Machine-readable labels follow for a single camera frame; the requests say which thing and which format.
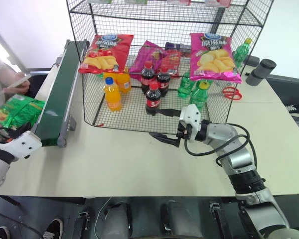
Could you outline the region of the person's hand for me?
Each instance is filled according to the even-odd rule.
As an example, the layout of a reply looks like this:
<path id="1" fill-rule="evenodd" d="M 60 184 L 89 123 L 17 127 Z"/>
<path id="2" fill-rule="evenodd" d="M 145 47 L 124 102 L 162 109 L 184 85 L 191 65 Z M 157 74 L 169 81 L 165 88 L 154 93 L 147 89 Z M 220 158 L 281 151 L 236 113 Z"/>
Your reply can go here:
<path id="1" fill-rule="evenodd" d="M 31 76 L 29 74 L 24 74 L 19 72 L 15 75 L 14 82 L 9 85 L 5 92 L 7 94 L 25 94 L 29 90 L 30 82 L 29 79 Z"/>

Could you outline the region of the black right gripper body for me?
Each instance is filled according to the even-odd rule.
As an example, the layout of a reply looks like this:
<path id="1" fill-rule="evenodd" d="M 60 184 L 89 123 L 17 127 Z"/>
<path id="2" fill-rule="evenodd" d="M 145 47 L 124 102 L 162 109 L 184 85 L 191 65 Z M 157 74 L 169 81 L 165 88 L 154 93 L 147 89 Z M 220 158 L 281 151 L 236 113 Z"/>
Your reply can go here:
<path id="1" fill-rule="evenodd" d="M 182 139 L 190 140 L 191 135 L 192 135 L 191 124 L 180 121 L 178 123 L 178 127 L 177 127 L 177 133 L 176 133 L 177 141 L 176 142 L 180 143 L 180 141 Z"/>

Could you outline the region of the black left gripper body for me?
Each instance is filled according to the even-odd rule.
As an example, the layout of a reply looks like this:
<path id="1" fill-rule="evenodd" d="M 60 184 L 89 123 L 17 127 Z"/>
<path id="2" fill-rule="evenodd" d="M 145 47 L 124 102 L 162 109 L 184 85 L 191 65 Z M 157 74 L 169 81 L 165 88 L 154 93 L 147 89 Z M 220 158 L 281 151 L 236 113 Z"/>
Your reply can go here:
<path id="1" fill-rule="evenodd" d="M 7 133 L 7 140 L 6 142 L 10 142 L 18 137 L 20 137 L 23 133 L 24 133 L 24 130 L 23 129 L 7 129 L 6 130 L 6 133 Z"/>

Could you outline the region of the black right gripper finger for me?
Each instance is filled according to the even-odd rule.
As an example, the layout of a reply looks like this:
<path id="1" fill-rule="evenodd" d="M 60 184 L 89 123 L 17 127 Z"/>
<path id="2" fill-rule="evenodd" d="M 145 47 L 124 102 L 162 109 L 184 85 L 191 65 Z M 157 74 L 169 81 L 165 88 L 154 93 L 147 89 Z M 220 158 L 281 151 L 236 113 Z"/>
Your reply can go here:
<path id="1" fill-rule="evenodd" d="M 168 117 L 180 117 L 181 111 L 175 109 L 159 109 L 157 113 Z"/>
<path id="2" fill-rule="evenodd" d="M 165 134 L 155 133 L 155 132 L 150 132 L 149 135 L 162 143 L 170 144 L 175 147 L 179 147 L 179 145 L 180 145 L 181 137 L 179 137 L 179 136 L 177 138 L 169 138 Z"/>

